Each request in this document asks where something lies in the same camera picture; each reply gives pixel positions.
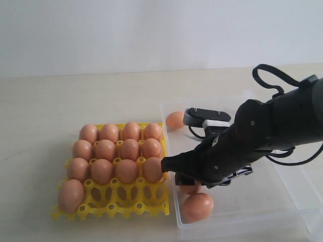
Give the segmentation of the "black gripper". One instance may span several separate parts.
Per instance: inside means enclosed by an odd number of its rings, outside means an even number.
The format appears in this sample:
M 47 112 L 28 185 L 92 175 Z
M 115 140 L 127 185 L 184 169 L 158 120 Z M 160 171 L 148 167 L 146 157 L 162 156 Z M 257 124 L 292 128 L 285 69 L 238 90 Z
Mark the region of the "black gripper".
M 176 173 L 177 185 L 227 186 L 231 180 L 253 173 L 251 164 L 271 152 L 266 139 L 270 126 L 232 124 L 221 134 L 210 135 L 193 150 L 161 160 L 163 172 Z

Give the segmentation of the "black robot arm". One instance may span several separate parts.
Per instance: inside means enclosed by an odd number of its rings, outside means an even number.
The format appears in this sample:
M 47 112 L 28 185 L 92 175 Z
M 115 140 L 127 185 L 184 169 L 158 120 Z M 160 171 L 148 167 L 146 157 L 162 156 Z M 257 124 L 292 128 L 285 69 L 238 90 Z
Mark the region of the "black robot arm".
M 177 185 L 229 185 L 252 173 L 262 157 L 276 162 L 296 146 L 322 140 L 322 79 L 310 76 L 299 87 L 263 103 L 249 99 L 234 117 L 217 110 L 188 108 L 183 122 L 202 128 L 205 137 L 193 150 L 161 161 L 164 172 L 176 174 Z

